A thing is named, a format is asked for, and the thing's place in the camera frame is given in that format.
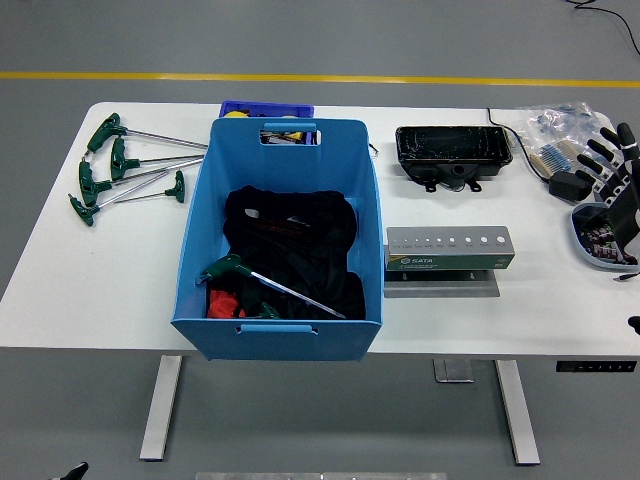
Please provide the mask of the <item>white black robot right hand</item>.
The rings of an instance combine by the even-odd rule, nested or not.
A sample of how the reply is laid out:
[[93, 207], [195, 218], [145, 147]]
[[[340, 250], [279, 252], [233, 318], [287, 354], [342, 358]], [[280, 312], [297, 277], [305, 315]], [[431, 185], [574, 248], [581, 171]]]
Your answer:
[[626, 123], [600, 133], [618, 151], [591, 139], [589, 148], [607, 163], [578, 156], [587, 169], [577, 175], [591, 183], [596, 201], [572, 212], [574, 242], [589, 263], [618, 271], [614, 280], [625, 282], [639, 275], [639, 142]]

